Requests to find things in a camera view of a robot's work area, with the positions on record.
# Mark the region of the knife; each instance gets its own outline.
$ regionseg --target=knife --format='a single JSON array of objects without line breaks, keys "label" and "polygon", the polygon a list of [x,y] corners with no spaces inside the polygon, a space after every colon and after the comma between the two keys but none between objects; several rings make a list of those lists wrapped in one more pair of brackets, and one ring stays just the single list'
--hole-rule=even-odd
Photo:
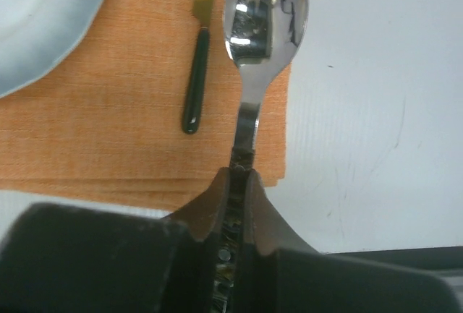
[{"label": "knife", "polygon": [[200,32],[197,35],[195,55],[190,72],[190,83],[185,97],[182,117],[182,130],[186,134],[196,133],[200,126],[204,83],[208,64],[209,23],[211,22],[213,1],[193,1],[193,15],[200,22]]}]

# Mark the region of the white plate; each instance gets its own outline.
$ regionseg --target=white plate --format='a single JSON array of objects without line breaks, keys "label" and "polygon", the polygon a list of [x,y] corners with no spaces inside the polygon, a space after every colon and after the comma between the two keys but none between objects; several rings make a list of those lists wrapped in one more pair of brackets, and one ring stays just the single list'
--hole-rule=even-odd
[{"label": "white plate", "polygon": [[103,0],[0,0],[0,97],[39,80],[84,38]]}]

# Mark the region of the metal spoon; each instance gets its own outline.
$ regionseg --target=metal spoon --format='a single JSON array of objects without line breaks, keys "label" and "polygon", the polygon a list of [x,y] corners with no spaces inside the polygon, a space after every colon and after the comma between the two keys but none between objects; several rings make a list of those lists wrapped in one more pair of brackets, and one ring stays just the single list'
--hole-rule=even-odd
[{"label": "metal spoon", "polygon": [[308,0],[225,0],[225,46],[242,78],[232,169],[252,168],[260,106],[267,87],[297,52],[308,4]]}]

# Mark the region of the orange cloth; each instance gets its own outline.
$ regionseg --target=orange cloth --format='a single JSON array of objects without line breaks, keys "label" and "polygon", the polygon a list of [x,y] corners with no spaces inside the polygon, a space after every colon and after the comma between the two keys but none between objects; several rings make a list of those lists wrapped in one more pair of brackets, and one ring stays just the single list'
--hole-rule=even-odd
[{"label": "orange cloth", "polygon": [[[150,207],[156,196],[189,193],[171,208],[200,192],[228,165],[241,92],[224,47],[223,8],[224,0],[215,0],[197,134],[180,128],[199,30],[192,0],[105,0],[65,61],[0,99],[0,189],[65,190],[89,200],[107,194],[107,202],[114,193],[115,202]],[[288,79],[286,69],[273,81],[260,118],[255,167],[271,185],[284,176]],[[89,180],[96,180],[91,188]],[[143,189],[148,181],[152,189]],[[150,202],[128,191],[144,192]]]}]

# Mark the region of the white table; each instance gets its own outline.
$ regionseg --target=white table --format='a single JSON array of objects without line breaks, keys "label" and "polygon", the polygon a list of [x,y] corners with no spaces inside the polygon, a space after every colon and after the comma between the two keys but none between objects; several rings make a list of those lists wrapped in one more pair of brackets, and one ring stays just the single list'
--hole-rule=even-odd
[{"label": "white table", "polygon": [[[310,0],[309,17],[272,203],[321,252],[462,245],[463,0]],[[41,200],[7,194],[0,234]]]}]

